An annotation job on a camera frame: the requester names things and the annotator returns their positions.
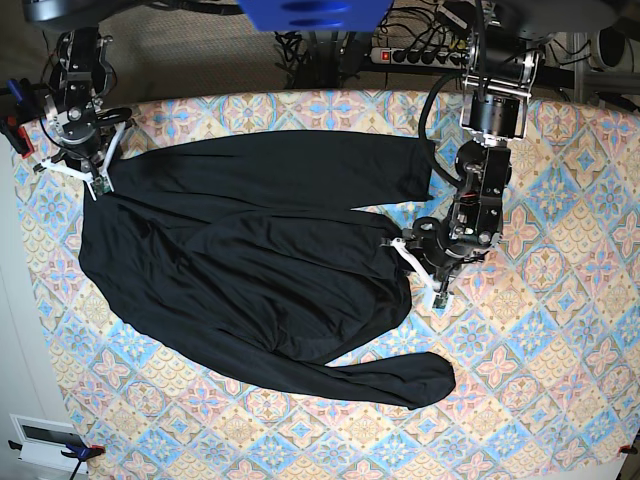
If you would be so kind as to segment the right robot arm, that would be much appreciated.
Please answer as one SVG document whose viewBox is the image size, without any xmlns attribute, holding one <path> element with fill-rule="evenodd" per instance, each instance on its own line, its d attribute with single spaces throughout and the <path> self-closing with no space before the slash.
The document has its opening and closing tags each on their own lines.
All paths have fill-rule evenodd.
<svg viewBox="0 0 640 480">
<path fill-rule="evenodd" d="M 34 167 L 55 171 L 88 188 L 92 199 L 111 193 L 108 169 L 132 110 L 103 108 L 104 97 L 116 84 L 107 61 L 113 42 L 99 32 L 99 22 L 127 7 L 125 1 L 24 1 L 27 22 L 60 33 L 53 50 L 47 93 L 36 108 L 45 137 L 58 151 Z"/>
</svg>

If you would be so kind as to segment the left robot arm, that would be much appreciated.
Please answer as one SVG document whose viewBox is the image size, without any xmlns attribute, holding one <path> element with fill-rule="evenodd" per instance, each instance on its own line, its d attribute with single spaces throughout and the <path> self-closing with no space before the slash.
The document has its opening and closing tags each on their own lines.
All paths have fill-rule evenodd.
<svg viewBox="0 0 640 480">
<path fill-rule="evenodd" d="M 444 219 L 417 219 L 388 246 L 426 285 L 429 309 L 448 308 L 449 285 L 464 265 L 481 262 L 502 237 L 503 194 L 512 166 L 508 143 L 526 132 L 531 90 L 542 48 L 556 33 L 585 33 L 613 25 L 626 1 L 497 1 L 490 11 L 475 2 L 466 70 L 447 73 L 431 88 L 418 134 L 431 169 L 455 189 Z M 470 141 L 456 154 L 455 174 L 436 160 L 426 121 L 436 96 L 461 79 L 464 104 L 460 125 Z"/>
</svg>

